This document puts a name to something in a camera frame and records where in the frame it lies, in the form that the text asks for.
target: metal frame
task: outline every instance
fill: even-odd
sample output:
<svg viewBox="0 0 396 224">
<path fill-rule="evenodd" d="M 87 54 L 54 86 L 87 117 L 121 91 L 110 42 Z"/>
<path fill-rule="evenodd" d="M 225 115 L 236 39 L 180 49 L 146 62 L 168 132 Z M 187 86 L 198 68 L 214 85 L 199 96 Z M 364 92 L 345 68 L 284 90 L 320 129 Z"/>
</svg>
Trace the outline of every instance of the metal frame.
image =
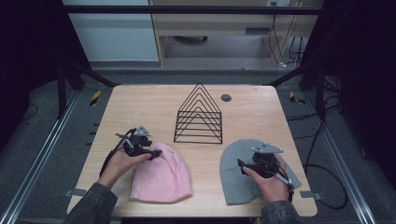
<svg viewBox="0 0 396 224">
<path fill-rule="evenodd" d="M 340 12 L 321 7 L 215 7 L 215 6 L 64 6 L 42 7 L 67 13 L 100 14 L 243 14 L 243 15 L 321 15 Z"/>
<path fill-rule="evenodd" d="M 43 170 L 44 165 L 47 162 L 47 159 L 50 157 L 51 151 L 53 150 L 59 136 L 62 133 L 62 130 L 64 129 L 64 125 L 68 121 L 70 114 L 74 109 L 78 96 L 79 91 L 73 91 L 73 94 L 67 104 L 67 108 L 64 111 L 64 115 L 54 124 L 51 132 L 49 133 L 49 136 L 47 137 L 46 142 L 38 153 L 35 162 L 33 163 L 28 174 L 24 178 L 20 188 L 18 189 L 18 192 L 12 199 L 12 202 L 8 206 L 7 210 L 1 216 L 0 223 L 11 224 L 15 223 L 15 221 L 17 220 L 18 215 L 20 214 L 24 204 L 26 203 L 26 200 L 28 199 L 30 193 L 33 190 L 33 187 L 35 186 L 35 182 L 39 178 L 41 171 Z"/>
<path fill-rule="evenodd" d="M 212 141 L 189 140 L 191 137 Z M 198 83 L 177 111 L 174 142 L 222 144 L 221 111 L 202 83 Z"/>
<path fill-rule="evenodd" d="M 311 111 L 315 111 L 314 102 L 315 100 L 309 93 L 304 93 L 305 99 L 307 99 L 308 105 L 311 108 Z M 317 124 L 321 123 L 321 119 L 316 117 Z M 346 187 L 346 192 L 351 201 L 353 207 L 355 208 L 355 212 L 361 221 L 364 224 L 374 224 L 376 223 L 375 217 L 364 199 L 363 194 L 356 182 L 353 174 L 350 172 L 347 163 L 344 161 L 343 156 L 340 152 L 340 149 L 335 144 L 332 139 L 332 135 L 330 131 L 324 127 L 323 136 L 326 145 L 328 146 L 329 155 L 332 158 L 332 162 L 334 163 L 334 167 L 337 170 L 337 173 L 340 175 L 340 179 L 344 183 Z"/>
</svg>

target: gray carpet floor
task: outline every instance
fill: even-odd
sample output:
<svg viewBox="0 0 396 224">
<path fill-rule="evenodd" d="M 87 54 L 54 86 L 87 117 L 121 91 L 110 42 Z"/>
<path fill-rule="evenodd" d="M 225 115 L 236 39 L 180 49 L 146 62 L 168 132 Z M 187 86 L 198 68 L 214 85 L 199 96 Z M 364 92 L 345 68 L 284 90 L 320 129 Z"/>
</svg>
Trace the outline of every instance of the gray carpet floor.
<svg viewBox="0 0 396 224">
<path fill-rule="evenodd" d="M 210 44 L 211 39 L 213 38 L 209 37 L 207 43 Z M 174 55 L 173 59 L 182 57 L 182 55 L 176 53 L 171 55 Z M 260 57 L 265 57 L 265 55 L 254 54 L 254 56 L 251 56 L 251 58 L 257 59 L 260 59 Z M 260 68 L 213 71 L 210 66 L 208 66 L 209 69 L 195 67 L 196 69 L 190 68 L 190 70 L 173 69 L 171 63 L 165 66 L 168 67 L 163 70 L 156 68 L 129 72 L 105 71 L 103 76 L 122 84 L 196 84 L 202 82 L 205 85 L 261 85 L 287 72 L 278 68 L 268 69 L 268 71 Z M 87 85 L 79 93 L 75 109 L 66 122 L 41 175 L 36 181 L 35 187 L 21 210 L 19 223 L 59 223 L 66 216 L 66 208 L 70 198 L 64 196 L 64 192 L 66 189 L 73 189 L 77 184 L 79 173 L 90 150 L 90 143 L 94 138 L 93 133 L 98 127 L 97 124 L 100 123 L 111 94 L 110 88 L 97 84 L 89 77 L 84 76 L 84 79 Z M 286 117 L 289 119 L 298 115 L 314 113 L 308 104 L 300 105 L 290 100 L 290 91 L 293 91 L 296 98 L 301 100 L 308 101 L 309 99 L 306 99 L 306 97 L 314 95 L 313 91 L 301 92 L 296 85 L 297 80 L 298 78 L 277 88 L 279 100 Z M 96 106 L 90 106 L 93 93 L 98 90 L 101 90 L 102 94 Z M 35 157 L 56 122 L 58 109 L 56 83 L 51 82 L 34 90 L 31 94 L 31 103 L 33 105 L 26 112 L 26 120 L 21 122 L 13 137 L 1 151 L 1 213 L 11 203 L 19 185 L 34 163 Z M 338 104 L 336 98 L 329 98 L 327 106 L 336 104 Z M 356 179 L 377 223 L 396 223 L 396 217 L 394 216 L 396 214 L 395 190 L 382 175 L 375 161 L 361 157 L 360 146 L 344 116 L 338 113 L 339 109 L 336 107 L 334 110 L 328 111 L 325 127 L 332 134 L 335 144 L 342 150 L 343 158 Z M 308 119 L 290 120 L 289 126 L 300 159 L 304 164 L 314 139 L 312 135 L 317 132 L 319 127 L 318 121 L 313 116 Z M 326 167 L 338 176 L 329 155 L 329 148 L 323 139 L 323 133 L 318 135 L 309 163 Z M 307 168 L 307 177 L 311 189 L 322 194 L 323 202 L 333 206 L 338 206 L 343 202 L 344 192 L 334 177 L 315 167 Z M 339 210 L 331 209 L 320 202 L 317 202 L 317 205 L 318 214 L 314 217 L 305 218 L 305 223 L 361 223 L 350 201 L 346 207 Z"/>
</svg>

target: cable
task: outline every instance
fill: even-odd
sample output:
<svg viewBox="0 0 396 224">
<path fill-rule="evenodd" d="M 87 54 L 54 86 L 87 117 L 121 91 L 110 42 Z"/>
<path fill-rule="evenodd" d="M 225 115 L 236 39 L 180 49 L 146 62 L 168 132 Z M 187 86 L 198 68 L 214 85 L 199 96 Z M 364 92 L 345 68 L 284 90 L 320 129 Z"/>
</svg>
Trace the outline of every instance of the cable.
<svg viewBox="0 0 396 224">
<path fill-rule="evenodd" d="M 272 3 L 271 3 L 271 6 L 276 7 L 276 2 L 272 2 Z M 268 45 L 269 45 L 269 47 L 270 47 L 270 50 L 271 50 L 271 52 L 272 52 L 273 55 L 274 55 L 274 59 L 275 59 L 275 61 L 276 61 L 276 64 L 280 64 L 280 63 L 277 61 L 277 58 L 275 57 L 274 50 L 273 50 L 273 48 L 272 48 L 272 46 L 271 46 L 271 34 L 272 34 L 272 32 L 274 31 L 275 40 L 276 40 L 276 44 L 277 44 L 277 49 L 279 50 L 280 59 L 283 60 L 284 64 L 293 63 L 293 61 L 287 61 L 287 60 L 285 60 L 285 59 L 282 57 L 282 52 L 281 52 L 281 50 L 280 50 L 279 41 L 277 40 L 277 35 L 276 35 L 275 21 L 276 21 L 276 15 L 274 15 L 273 24 L 272 24 L 272 27 L 271 27 L 271 30 L 270 30 L 270 34 L 268 35 Z"/>
<path fill-rule="evenodd" d="M 339 93 L 341 91 L 341 89 L 336 84 L 330 82 L 326 78 L 324 78 L 324 87 L 328 91 L 332 91 L 332 92 L 335 92 L 335 93 Z"/>
<path fill-rule="evenodd" d="M 318 131 L 317 131 L 317 133 L 315 134 L 314 141 L 313 141 L 312 144 L 311 144 L 311 148 L 309 148 L 309 152 L 308 152 L 308 156 L 306 157 L 305 164 L 308 164 L 309 159 L 311 158 L 311 154 L 312 154 L 312 151 L 313 151 L 313 149 L 314 149 L 315 143 L 317 142 L 319 133 L 323 130 L 325 124 L 326 124 L 326 121 L 324 121 L 324 120 L 320 123 L 320 126 L 319 126 L 319 128 L 318 128 Z"/>
<path fill-rule="evenodd" d="M 312 135 L 303 136 L 303 137 L 293 137 L 293 139 L 296 140 L 296 139 L 309 138 L 309 137 L 315 137 L 315 135 L 312 134 Z"/>
<path fill-rule="evenodd" d="M 273 166 L 271 163 L 269 163 L 268 161 L 264 161 L 264 160 L 260 160 L 259 159 L 259 161 L 262 161 L 262 162 L 264 162 L 264 163 L 266 163 L 269 167 L 271 167 L 273 170 L 281 170 L 283 173 L 280 173 L 280 175 L 282 175 L 284 178 L 286 178 L 286 179 L 289 179 L 289 176 L 288 176 L 288 174 L 286 173 L 286 171 L 282 168 L 282 167 L 280 167 L 279 165 L 277 165 L 276 167 L 275 166 Z M 266 173 L 268 173 L 268 174 L 271 174 L 271 175 L 276 175 L 276 173 L 274 173 L 274 172 L 271 172 L 271 171 L 265 171 Z"/>
<path fill-rule="evenodd" d="M 327 97 L 325 100 L 324 100 L 324 102 L 328 102 L 330 99 L 332 99 L 332 98 L 337 98 L 338 99 L 338 95 L 331 95 L 331 96 L 329 96 L 329 97 Z"/>
<path fill-rule="evenodd" d="M 26 120 L 28 120 L 28 119 L 31 119 L 32 117 L 35 116 L 35 114 L 37 114 L 37 112 L 38 112 L 38 106 L 37 106 L 37 105 L 34 105 L 34 104 L 30 104 L 30 105 L 32 105 L 32 106 L 35 108 L 35 112 L 34 112 L 31 116 L 29 116 L 28 118 L 22 119 L 22 121 L 26 121 Z"/>
<path fill-rule="evenodd" d="M 327 169 L 327 168 L 325 168 L 323 166 L 319 166 L 319 165 L 315 165 L 315 164 L 306 164 L 306 165 L 304 165 L 305 169 L 307 167 L 316 167 L 316 168 L 319 168 L 319 169 L 322 169 L 322 170 L 326 171 L 329 175 L 332 175 L 332 177 L 334 177 L 338 181 L 338 183 L 341 185 L 341 188 L 343 188 L 343 192 L 344 192 L 345 198 L 344 198 L 344 202 L 341 205 L 339 205 L 339 206 L 329 205 L 328 203 L 325 203 L 323 200 L 319 200 L 319 202 L 322 203 L 323 205 L 325 205 L 326 207 L 329 207 L 329 208 L 334 209 L 334 210 L 341 210 L 341 209 L 345 208 L 347 206 L 347 201 L 348 201 L 347 189 L 344 186 L 343 182 L 340 180 L 340 178 L 338 178 L 333 172 L 331 172 L 329 169 Z"/>
<path fill-rule="evenodd" d="M 318 135 L 319 135 L 319 134 L 321 133 L 321 131 L 323 130 L 325 124 L 326 124 L 326 122 L 325 122 L 324 120 L 320 123 L 320 126 L 319 126 L 319 128 L 318 128 L 318 131 L 317 131 L 317 133 L 315 134 L 314 141 L 313 141 L 312 144 L 311 144 L 311 148 L 309 148 L 308 156 L 306 157 L 305 165 L 303 165 L 303 167 L 304 167 L 304 172 L 305 172 L 305 175 L 306 175 L 306 176 L 307 176 L 307 169 L 308 169 L 308 167 L 317 167 L 317 168 L 319 168 L 319 169 L 322 169 L 322 170 L 326 171 L 327 173 L 329 173 L 330 175 L 332 175 L 332 176 L 338 181 L 338 183 L 341 185 L 341 187 L 343 188 L 343 191 L 344 191 L 344 193 L 345 193 L 344 202 L 343 202 L 341 205 L 339 205 L 339 206 L 329 205 L 329 204 L 323 202 L 322 200 L 320 200 L 319 202 L 322 203 L 323 205 L 325 205 L 325 206 L 331 208 L 331 209 L 340 210 L 340 209 L 343 209 L 344 207 L 347 206 L 347 190 L 346 190 L 346 188 L 344 187 L 344 184 L 342 183 L 342 181 L 341 181 L 335 174 L 333 174 L 329 169 L 327 169 L 327 168 L 325 168 L 325 167 L 322 167 L 322 166 L 319 166 L 319 165 L 309 164 L 309 159 L 310 159 L 311 154 L 312 154 L 312 151 L 313 151 L 313 149 L 314 149 L 314 145 L 315 145 L 315 143 L 316 143 L 316 141 L 317 141 L 317 139 L 318 139 Z"/>
<path fill-rule="evenodd" d="M 340 104 L 336 104 L 336 105 L 332 105 L 328 108 L 325 109 L 325 111 L 330 111 L 332 109 L 337 108 L 338 106 L 340 106 Z M 294 120 L 299 120 L 299 119 L 307 119 L 310 117 L 314 117 L 315 115 L 318 115 L 318 113 L 313 113 L 313 114 L 307 114 L 307 115 L 297 115 L 297 116 L 292 116 L 292 117 L 286 117 L 287 121 L 294 121 Z"/>
<path fill-rule="evenodd" d="M 297 52 L 293 52 L 293 51 L 291 51 L 291 49 L 292 49 L 292 47 L 293 47 L 293 45 L 294 45 L 295 39 L 296 39 L 296 37 L 294 37 L 294 38 L 291 40 L 291 43 L 290 43 L 290 47 L 289 47 L 289 58 L 293 59 L 296 63 L 297 63 L 297 61 L 298 61 L 298 64 L 300 64 L 301 59 L 302 59 L 302 57 L 300 56 L 300 54 L 304 54 L 304 52 L 301 51 L 301 48 L 303 47 L 303 43 L 304 43 L 304 38 L 303 38 L 302 36 L 300 37 L 300 46 L 299 46 L 299 49 L 298 49 Z M 291 54 L 297 54 L 297 57 L 294 58 L 293 56 L 291 56 Z"/>
<path fill-rule="evenodd" d="M 321 41 L 321 43 L 318 45 L 318 47 L 316 48 L 316 50 L 314 50 L 314 52 L 310 55 L 310 57 L 306 60 L 306 62 L 304 62 L 295 72 L 291 72 L 290 74 L 288 74 L 287 76 L 285 76 L 285 78 L 280 78 L 276 81 L 273 81 L 270 83 L 270 85 L 273 86 L 278 86 L 279 81 L 283 80 L 283 79 L 290 79 L 292 77 L 295 77 L 299 74 L 301 74 L 302 72 L 304 72 L 307 68 L 311 68 L 313 65 L 316 66 L 318 63 L 321 63 L 321 60 L 323 60 L 322 55 L 320 55 L 323 52 L 327 52 L 327 47 L 328 47 L 328 43 L 330 41 L 332 41 L 332 38 L 334 38 L 336 36 L 336 30 L 338 29 L 338 27 L 340 27 L 340 25 L 344 22 L 344 20 L 346 19 L 349 11 L 353 8 L 353 6 L 355 5 L 355 3 L 357 2 L 357 0 L 353 0 L 353 2 L 348 6 L 348 9 L 346 10 L 346 13 L 344 13 L 343 17 L 341 18 L 341 20 L 339 20 L 336 25 L 334 26 L 334 28 L 330 31 L 330 33 L 328 35 L 326 35 L 325 37 L 323 37 L 324 39 Z"/>
</svg>

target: black wire rack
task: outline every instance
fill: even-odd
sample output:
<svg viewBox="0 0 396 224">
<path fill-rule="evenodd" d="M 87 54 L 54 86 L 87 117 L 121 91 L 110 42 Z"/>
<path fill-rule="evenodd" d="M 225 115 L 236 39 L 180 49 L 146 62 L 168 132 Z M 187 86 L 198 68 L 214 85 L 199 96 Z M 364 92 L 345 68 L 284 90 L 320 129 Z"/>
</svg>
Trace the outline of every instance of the black wire rack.
<svg viewBox="0 0 396 224">
<path fill-rule="evenodd" d="M 177 111 L 174 142 L 222 144 L 221 111 L 202 83 Z"/>
</svg>

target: wire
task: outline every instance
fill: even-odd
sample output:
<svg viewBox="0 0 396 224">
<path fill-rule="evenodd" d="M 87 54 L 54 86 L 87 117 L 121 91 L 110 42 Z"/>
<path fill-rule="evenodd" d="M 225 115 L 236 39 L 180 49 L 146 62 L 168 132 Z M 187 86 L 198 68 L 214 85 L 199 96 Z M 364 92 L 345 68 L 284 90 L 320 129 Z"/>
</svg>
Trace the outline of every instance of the wire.
<svg viewBox="0 0 396 224">
<path fill-rule="evenodd" d="M 22 121 L 26 121 L 26 120 L 28 120 L 28 119 L 31 119 L 31 118 L 34 117 L 35 114 L 37 114 L 37 112 L 38 112 L 38 106 L 37 106 L 37 105 L 34 105 L 34 104 L 29 104 L 29 105 L 32 105 L 32 106 L 35 108 L 35 112 L 34 112 L 31 116 L 27 117 L 26 119 L 22 119 Z"/>
<path fill-rule="evenodd" d="M 309 152 L 308 152 L 308 156 L 306 157 L 305 164 L 308 164 L 309 159 L 311 158 L 311 154 L 312 154 L 312 151 L 314 149 L 315 143 L 317 142 L 318 136 L 319 136 L 320 132 L 323 130 L 325 124 L 326 124 L 326 121 L 324 121 L 324 120 L 320 123 L 318 131 L 315 134 L 314 141 L 311 144 L 311 148 L 309 148 Z"/>
<path fill-rule="evenodd" d="M 128 136 L 128 134 L 132 133 L 132 130 L 129 130 L 124 136 Z M 123 148 L 123 146 L 120 147 L 121 143 L 124 141 L 124 138 L 121 138 L 121 140 L 119 141 L 119 143 L 114 147 L 114 151 L 120 150 L 121 148 Z"/>
<path fill-rule="evenodd" d="M 286 171 L 282 168 L 282 167 L 280 167 L 277 163 L 276 163 L 276 166 L 273 166 L 271 163 L 269 163 L 268 161 L 265 161 L 265 160 L 260 160 L 260 159 L 258 159 L 258 161 L 262 161 L 262 162 L 264 162 L 264 163 L 266 163 L 269 167 L 271 167 L 273 170 L 278 170 L 279 171 L 279 169 L 283 172 L 279 172 L 279 174 L 280 175 L 282 175 L 282 177 L 284 177 L 284 178 L 286 178 L 286 179 L 288 179 L 289 180 L 289 176 L 288 176 L 288 174 L 286 173 Z M 276 175 L 276 173 L 274 173 L 274 172 L 271 172 L 271 171 L 265 171 L 265 173 L 267 173 L 267 174 L 271 174 L 271 175 Z"/>
<path fill-rule="evenodd" d="M 276 7 L 276 2 L 271 3 L 271 6 Z M 273 50 L 273 48 L 272 48 L 272 46 L 271 46 L 271 34 L 272 34 L 273 31 L 274 31 L 274 36 L 275 36 L 276 44 L 277 44 L 277 49 L 279 50 L 280 59 L 281 59 L 285 64 L 294 63 L 294 61 L 287 61 L 287 60 L 285 60 L 285 59 L 282 57 L 282 52 L 281 52 L 281 50 L 280 50 L 279 41 L 277 40 L 277 35 L 276 35 L 275 21 L 276 21 L 276 15 L 274 15 L 273 24 L 272 24 L 272 26 L 271 26 L 270 34 L 268 35 L 268 45 L 269 45 L 269 47 L 270 47 L 271 52 L 272 52 L 273 55 L 274 55 L 274 59 L 275 59 L 275 61 L 276 61 L 276 64 L 280 64 L 280 63 L 277 61 L 277 58 L 275 57 L 274 50 Z"/>
<path fill-rule="evenodd" d="M 304 38 L 303 38 L 302 36 L 300 37 L 300 46 L 299 46 L 298 51 L 296 51 L 296 52 L 291 51 L 292 48 L 293 48 L 295 39 L 296 39 L 296 36 L 291 40 L 290 47 L 289 47 L 289 57 L 290 57 L 291 59 L 293 59 L 295 62 L 298 61 L 298 63 L 300 64 L 301 59 L 302 59 L 302 57 L 300 56 L 300 54 L 304 54 L 304 52 L 301 51 L 301 48 L 303 47 L 303 43 L 304 43 Z M 291 54 L 297 54 L 297 57 L 294 58 L 293 56 L 291 56 Z"/>
<path fill-rule="evenodd" d="M 327 168 L 325 168 L 325 167 L 322 167 L 322 166 L 319 166 L 319 165 L 315 165 L 315 164 L 310 164 L 310 163 L 309 163 L 309 159 L 310 159 L 310 157 L 311 157 L 311 155 L 312 155 L 312 151 L 313 151 L 314 145 L 315 145 L 315 143 L 316 143 L 316 141 L 317 141 L 317 139 L 318 139 L 318 135 L 319 135 L 319 134 L 321 133 L 321 131 L 323 130 L 325 124 L 326 124 L 326 122 L 325 122 L 324 120 L 320 123 L 320 126 L 319 126 L 319 128 L 318 128 L 318 131 L 317 131 L 317 133 L 315 134 L 314 141 L 313 141 L 312 144 L 311 144 L 311 148 L 309 148 L 308 156 L 306 157 L 305 165 L 303 165 L 303 167 L 304 167 L 304 172 L 305 172 L 305 175 L 306 175 L 306 176 L 307 176 L 307 169 L 308 169 L 308 167 L 317 167 L 317 168 L 319 168 L 319 169 L 322 169 L 322 170 L 326 171 L 327 173 L 329 173 L 330 175 L 332 175 L 332 176 L 338 181 L 338 183 L 341 185 L 341 188 L 343 188 L 343 191 L 344 191 L 344 193 L 345 193 L 344 202 L 343 202 L 341 205 L 339 205 L 339 206 L 329 205 L 329 204 L 323 202 L 322 200 L 320 200 L 319 202 L 322 203 L 323 205 L 325 205 L 325 206 L 331 208 L 331 209 L 340 210 L 340 209 L 343 209 L 344 207 L 347 206 L 347 190 L 346 190 L 344 184 L 343 184 L 342 181 L 341 181 L 334 173 L 332 173 L 329 169 L 327 169 Z"/>
<path fill-rule="evenodd" d="M 337 84 L 330 82 L 327 78 L 324 79 L 324 87 L 332 92 L 339 93 L 341 91 Z"/>
<path fill-rule="evenodd" d="M 296 140 L 296 139 L 309 138 L 309 137 L 315 137 L 315 135 L 312 134 L 312 135 L 303 136 L 303 137 L 293 137 L 293 139 Z"/>
<path fill-rule="evenodd" d="M 331 96 L 329 96 L 329 97 L 327 97 L 325 100 L 324 100 L 324 102 L 328 102 L 330 99 L 332 99 L 332 98 L 337 98 L 338 99 L 338 95 L 331 95 Z"/>
<path fill-rule="evenodd" d="M 340 106 L 340 104 L 336 104 L 336 105 L 329 106 L 329 107 L 327 107 L 327 108 L 325 109 L 325 111 L 330 111 L 330 110 L 332 110 L 332 109 L 337 108 L 338 106 Z M 310 118 L 310 117 L 314 117 L 315 115 L 318 115 L 318 113 L 286 117 L 286 120 L 287 120 L 287 121 L 294 121 L 294 120 L 299 120 L 299 119 L 307 119 L 307 118 Z"/>
<path fill-rule="evenodd" d="M 331 209 L 334 209 L 334 210 L 341 210 L 341 209 L 345 208 L 347 206 L 347 201 L 348 201 L 347 189 L 344 186 L 343 182 L 340 180 L 340 178 L 338 178 L 333 172 L 331 172 L 329 169 L 327 169 L 327 168 L 325 168 L 323 166 L 319 166 L 319 165 L 315 165 L 315 164 L 306 164 L 306 165 L 304 165 L 305 169 L 307 167 L 316 167 L 316 168 L 319 168 L 319 169 L 322 169 L 322 170 L 326 171 L 329 175 L 332 175 L 332 177 L 334 177 L 338 181 L 338 183 L 341 185 L 341 188 L 343 188 L 343 192 L 344 192 L 345 198 L 344 198 L 344 202 L 341 205 L 339 205 L 339 206 L 329 205 L 328 203 L 325 203 L 323 200 L 319 200 L 319 202 L 322 203 L 323 205 L 331 208 Z"/>
</svg>

